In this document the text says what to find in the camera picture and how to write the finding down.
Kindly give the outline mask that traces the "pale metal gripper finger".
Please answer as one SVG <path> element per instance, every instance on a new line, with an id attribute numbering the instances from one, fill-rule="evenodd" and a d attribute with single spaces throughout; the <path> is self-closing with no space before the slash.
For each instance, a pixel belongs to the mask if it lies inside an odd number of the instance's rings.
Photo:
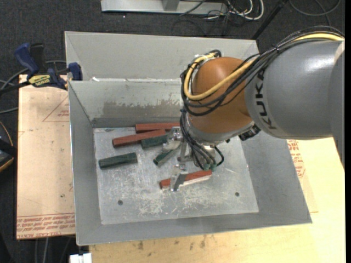
<path id="1" fill-rule="evenodd" d="M 179 127 L 173 127 L 166 137 L 166 142 L 163 144 L 162 152 L 176 150 L 183 142 L 183 133 Z"/>
<path id="2" fill-rule="evenodd" d="M 186 167 L 174 167 L 171 174 L 170 190 L 173 192 L 178 191 L 179 186 L 184 183 L 188 174 L 189 172 L 187 171 Z"/>

